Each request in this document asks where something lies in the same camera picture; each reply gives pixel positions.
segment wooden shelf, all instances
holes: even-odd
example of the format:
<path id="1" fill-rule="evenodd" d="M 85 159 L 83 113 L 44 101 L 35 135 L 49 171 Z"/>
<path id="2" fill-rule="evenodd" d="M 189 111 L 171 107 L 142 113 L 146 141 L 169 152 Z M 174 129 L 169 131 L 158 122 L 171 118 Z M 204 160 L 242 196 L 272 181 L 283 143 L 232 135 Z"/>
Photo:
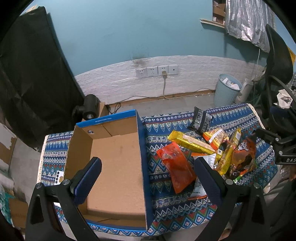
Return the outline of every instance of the wooden shelf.
<path id="1" fill-rule="evenodd" d="M 206 19 L 200 19 L 200 22 L 201 23 L 207 23 L 207 24 L 210 24 L 210 25 L 214 25 L 214 26 L 217 26 L 217 27 L 220 27 L 220 28 L 225 28 L 224 24 L 222 24 L 222 23 L 217 23 L 217 22 L 214 22 L 214 21 L 206 20 Z"/>

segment screw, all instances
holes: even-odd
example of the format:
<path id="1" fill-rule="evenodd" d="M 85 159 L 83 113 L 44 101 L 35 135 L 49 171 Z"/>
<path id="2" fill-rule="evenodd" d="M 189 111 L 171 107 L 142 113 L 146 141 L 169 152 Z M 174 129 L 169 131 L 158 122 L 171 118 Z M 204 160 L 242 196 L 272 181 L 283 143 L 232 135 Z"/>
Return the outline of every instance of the screw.
<path id="1" fill-rule="evenodd" d="M 37 184 L 35 185 L 35 187 L 36 187 L 36 188 L 41 188 L 41 187 L 42 187 L 42 183 L 37 183 Z"/>
<path id="2" fill-rule="evenodd" d="M 63 185 L 68 185 L 70 183 L 70 180 L 69 179 L 65 179 L 62 181 L 62 184 Z"/>
<path id="3" fill-rule="evenodd" d="M 233 184 L 233 180 L 231 180 L 231 179 L 227 179 L 225 182 L 226 182 L 226 184 L 228 184 L 228 185 L 232 185 L 232 184 Z"/>
<path id="4" fill-rule="evenodd" d="M 92 114 L 88 114 L 87 116 L 86 116 L 86 118 L 88 118 L 88 119 L 92 119 L 94 116 L 92 115 Z"/>
<path id="5" fill-rule="evenodd" d="M 253 186 L 257 189 L 260 188 L 260 185 L 258 183 L 254 183 Z"/>

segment blue wall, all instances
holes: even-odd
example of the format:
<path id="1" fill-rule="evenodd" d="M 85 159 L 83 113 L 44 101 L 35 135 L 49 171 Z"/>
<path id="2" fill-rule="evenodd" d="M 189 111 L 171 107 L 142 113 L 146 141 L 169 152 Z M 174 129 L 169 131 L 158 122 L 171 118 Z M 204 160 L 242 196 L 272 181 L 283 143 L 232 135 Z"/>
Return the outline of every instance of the blue wall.
<path id="1" fill-rule="evenodd" d="M 201 24 L 211 0 L 35 0 L 51 14 L 74 75 L 138 58 L 205 55 L 254 63 L 258 48 Z M 266 64 L 261 52 L 259 64 Z"/>
<path id="2" fill-rule="evenodd" d="M 296 54 L 296 43 L 292 39 L 286 27 L 280 21 L 280 19 L 276 16 L 276 31 L 283 38 L 286 45 Z M 294 63 L 294 72 L 296 72 L 296 64 Z"/>

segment snack bag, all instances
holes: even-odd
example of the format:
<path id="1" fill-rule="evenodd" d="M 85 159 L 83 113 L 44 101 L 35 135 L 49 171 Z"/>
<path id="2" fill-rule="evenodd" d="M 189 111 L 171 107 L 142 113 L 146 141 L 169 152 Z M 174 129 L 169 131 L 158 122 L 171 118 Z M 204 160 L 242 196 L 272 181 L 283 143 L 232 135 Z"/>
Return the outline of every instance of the snack bag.
<path id="1" fill-rule="evenodd" d="M 188 136 L 180 131 L 173 130 L 168 139 L 170 141 L 176 142 L 180 146 L 191 150 L 194 153 L 205 153 L 206 155 L 216 153 L 215 162 L 218 162 L 223 154 L 222 150 L 218 149 L 217 151 L 215 151 L 209 144 L 204 143 L 194 137 Z"/>
<path id="2" fill-rule="evenodd" d="M 214 167 L 214 162 L 215 162 L 215 158 L 216 158 L 216 153 L 209 155 L 209 156 L 204 156 L 202 155 L 202 157 L 204 158 L 204 160 L 209 164 L 209 166 L 211 168 Z M 204 188 L 202 187 L 202 184 L 200 182 L 200 180 L 198 179 L 198 177 L 196 178 L 195 184 L 194 184 L 194 189 L 193 192 L 191 193 L 190 197 L 188 198 L 188 200 L 193 200 L 193 199 L 200 199 L 200 198 L 204 198 L 206 197 L 207 194 L 204 190 Z"/>
<path id="3" fill-rule="evenodd" d="M 193 168 L 175 142 L 157 150 L 156 153 L 170 173 L 176 194 L 196 179 Z"/>
<path id="4" fill-rule="evenodd" d="M 255 134 L 246 137 L 239 144 L 237 150 L 233 152 L 230 166 L 230 178 L 232 180 L 256 168 L 256 139 Z"/>
<path id="5" fill-rule="evenodd" d="M 192 152 L 191 153 L 191 156 L 207 156 L 207 154 L 205 154 L 205 153 L 197 153 L 197 152 Z"/>
<path id="6" fill-rule="evenodd" d="M 235 132 L 232 134 L 227 148 L 221 157 L 221 160 L 218 162 L 216 171 L 218 171 L 221 176 L 224 175 L 230 167 L 232 153 L 237 148 L 241 135 L 241 129 L 237 128 Z"/>
<path id="7" fill-rule="evenodd" d="M 212 121 L 212 116 L 206 111 L 194 107 L 194 115 L 191 124 L 187 127 L 189 130 L 202 134 L 208 130 Z"/>
<path id="8" fill-rule="evenodd" d="M 217 128 L 209 132 L 204 132 L 202 136 L 215 151 L 218 150 L 219 146 L 223 142 L 229 140 L 226 132 L 222 128 Z"/>

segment wooden baseboard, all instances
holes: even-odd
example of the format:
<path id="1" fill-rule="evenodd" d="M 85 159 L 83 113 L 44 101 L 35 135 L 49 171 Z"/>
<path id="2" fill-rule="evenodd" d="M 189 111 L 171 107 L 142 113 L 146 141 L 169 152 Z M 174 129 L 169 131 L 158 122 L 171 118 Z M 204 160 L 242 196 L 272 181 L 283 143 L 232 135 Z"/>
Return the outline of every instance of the wooden baseboard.
<path id="1" fill-rule="evenodd" d="M 166 95 L 166 98 L 177 98 L 177 97 L 185 97 L 185 96 L 193 96 L 193 95 L 205 95 L 205 94 L 212 94 L 212 93 L 215 93 L 215 90 L 204 90 L 204 91 L 198 91 L 198 92 L 178 93 L 178 94 Z M 142 99 L 136 99 L 136 100 L 127 100 L 127 101 L 121 102 L 121 106 L 139 104 L 139 103 L 153 101 L 153 100 L 159 100 L 159 99 L 164 99 L 164 97 L 159 96 L 159 97 L 142 98 Z M 111 108 L 114 108 L 115 105 L 116 105 L 116 103 L 110 104 L 109 106 Z"/>

